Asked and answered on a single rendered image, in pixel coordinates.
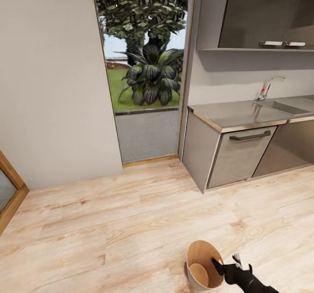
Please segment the trash can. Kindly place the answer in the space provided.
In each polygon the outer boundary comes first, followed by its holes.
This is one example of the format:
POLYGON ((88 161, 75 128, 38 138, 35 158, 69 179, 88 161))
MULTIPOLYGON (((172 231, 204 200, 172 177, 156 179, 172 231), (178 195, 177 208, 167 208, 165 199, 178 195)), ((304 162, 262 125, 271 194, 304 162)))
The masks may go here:
POLYGON ((225 275, 219 275, 211 257, 224 265, 221 254, 211 243, 197 240, 188 247, 188 279, 193 288, 199 292, 218 288, 225 279, 225 275))

